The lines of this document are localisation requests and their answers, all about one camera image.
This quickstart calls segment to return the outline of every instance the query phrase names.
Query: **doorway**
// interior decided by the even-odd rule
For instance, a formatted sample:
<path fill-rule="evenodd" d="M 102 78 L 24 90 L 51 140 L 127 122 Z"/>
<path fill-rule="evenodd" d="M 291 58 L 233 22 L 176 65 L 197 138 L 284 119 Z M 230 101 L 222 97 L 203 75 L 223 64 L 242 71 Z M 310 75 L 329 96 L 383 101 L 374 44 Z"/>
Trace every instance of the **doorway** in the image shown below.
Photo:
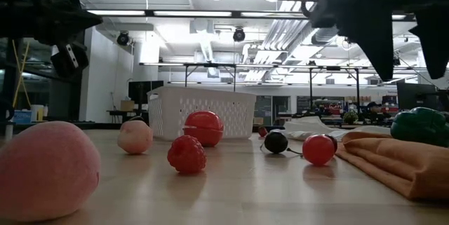
<path fill-rule="evenodd" d="M 290 96 L 273 96 L 273 125 L 283 125 L 291 117 Z"/>

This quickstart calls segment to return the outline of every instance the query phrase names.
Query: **orange cloth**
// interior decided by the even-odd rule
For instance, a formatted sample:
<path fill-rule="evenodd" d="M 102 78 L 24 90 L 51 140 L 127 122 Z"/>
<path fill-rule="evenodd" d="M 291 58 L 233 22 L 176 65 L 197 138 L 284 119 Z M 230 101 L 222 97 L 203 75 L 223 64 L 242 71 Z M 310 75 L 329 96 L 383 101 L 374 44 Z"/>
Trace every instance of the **orange cloth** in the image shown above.
<path fill-rule="evenodd" d="M 449 149 L 349 132 L 337 156 L 410 200 L 449 199 Z"/>

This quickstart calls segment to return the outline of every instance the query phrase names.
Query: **red cherry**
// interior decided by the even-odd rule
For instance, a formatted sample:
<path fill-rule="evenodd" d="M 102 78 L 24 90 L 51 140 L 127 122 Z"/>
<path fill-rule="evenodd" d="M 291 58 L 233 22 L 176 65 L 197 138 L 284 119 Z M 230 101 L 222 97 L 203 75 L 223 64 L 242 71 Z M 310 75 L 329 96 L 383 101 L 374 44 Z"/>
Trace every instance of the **red cherry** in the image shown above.
<path fill-rule="evenodd" d="M 335 147 L 331 138 L 324 135 L 313 135 L 304 141 L 302 153 L 311 164 L 321 166 L 332 159 Z"/>
<path fill-rule="evenodd" d="M 259 129 L 257 129 L 257 131 L 259 132 L 259 135 L 261 137 L 265 137 L 268 134 L 268 131 L 265 127 L 259 127 Z"/>

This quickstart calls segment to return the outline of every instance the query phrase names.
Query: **cardboard box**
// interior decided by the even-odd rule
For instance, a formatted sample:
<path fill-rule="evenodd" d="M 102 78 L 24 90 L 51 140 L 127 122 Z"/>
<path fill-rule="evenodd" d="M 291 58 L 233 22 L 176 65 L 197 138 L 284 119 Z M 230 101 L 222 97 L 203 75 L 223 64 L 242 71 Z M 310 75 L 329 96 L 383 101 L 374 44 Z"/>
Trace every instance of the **cardboard box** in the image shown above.
<path fill-rule="evenodd" d="M 134 111 L 134 101 L 122 100 L 120 102 L 120 111 Z"/>

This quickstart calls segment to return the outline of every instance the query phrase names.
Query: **blue container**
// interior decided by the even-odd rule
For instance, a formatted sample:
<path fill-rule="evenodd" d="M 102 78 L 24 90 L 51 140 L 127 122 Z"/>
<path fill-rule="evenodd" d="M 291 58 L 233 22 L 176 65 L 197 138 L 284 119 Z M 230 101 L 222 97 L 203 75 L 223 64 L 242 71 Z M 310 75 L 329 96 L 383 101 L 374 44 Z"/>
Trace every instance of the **blue container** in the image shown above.
<path fill-rule="evenodd" d="M 13 122 L 17 124 L 28 124 L 31 123 L 31 111 L 14 111 Z"/>

